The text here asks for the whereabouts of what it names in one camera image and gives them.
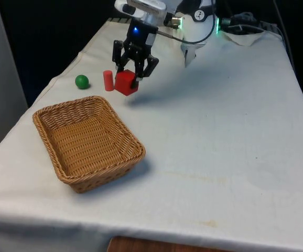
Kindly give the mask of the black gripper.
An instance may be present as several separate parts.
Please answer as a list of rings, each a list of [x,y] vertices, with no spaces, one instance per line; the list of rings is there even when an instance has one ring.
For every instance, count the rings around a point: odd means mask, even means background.
[[[130,22],[126,39],[124,41],[114,40],[113,42],[112,62],[115,63],[117,72],[124,71],[124,67],[129,61],[131,55],[130,45],[135,45],[147,52],[151,52],[158,30],[157,26],[141,21]],[[135,66],[135,76],[131,88],[135,89],[143,78],[147,78],[152,74],[159,63],[159,59],[151,54],[145,57],[137,52],[133,56],[132,61]]]

